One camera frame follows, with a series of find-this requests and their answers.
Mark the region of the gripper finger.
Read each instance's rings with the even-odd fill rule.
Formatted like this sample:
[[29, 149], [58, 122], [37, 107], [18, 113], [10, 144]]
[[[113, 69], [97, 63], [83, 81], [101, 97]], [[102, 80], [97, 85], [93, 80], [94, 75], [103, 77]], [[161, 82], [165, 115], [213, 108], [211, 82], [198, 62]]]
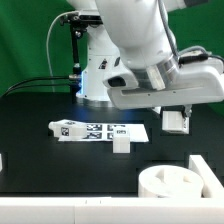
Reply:
[[184, 118], [190, 118], [192, 115], [192, 106], [191, 105], [185, 105], [183, 109], [183, 117]]

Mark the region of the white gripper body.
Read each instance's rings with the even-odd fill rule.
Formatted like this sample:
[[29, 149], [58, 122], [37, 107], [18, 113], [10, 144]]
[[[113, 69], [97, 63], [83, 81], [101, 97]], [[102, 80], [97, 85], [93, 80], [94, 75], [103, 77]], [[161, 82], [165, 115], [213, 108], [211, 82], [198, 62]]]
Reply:
[[122, 62], [103, 80], [112, 104], [119, 109], [192, 105], [224, 100], [224, 64], [208, 58], [179, 66], [172, 57], [130, 70]]

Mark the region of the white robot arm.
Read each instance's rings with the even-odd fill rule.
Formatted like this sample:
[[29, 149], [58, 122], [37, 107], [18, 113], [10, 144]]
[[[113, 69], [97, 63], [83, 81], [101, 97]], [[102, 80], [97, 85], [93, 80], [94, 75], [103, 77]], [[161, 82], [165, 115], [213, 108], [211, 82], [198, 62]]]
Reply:
[[67, 0], [101, 20], [112, 46], [103, 84], [119, 109], [188, 106], [224, 100], [220, 59], [178, 51], [168, 13], [209, 0]]

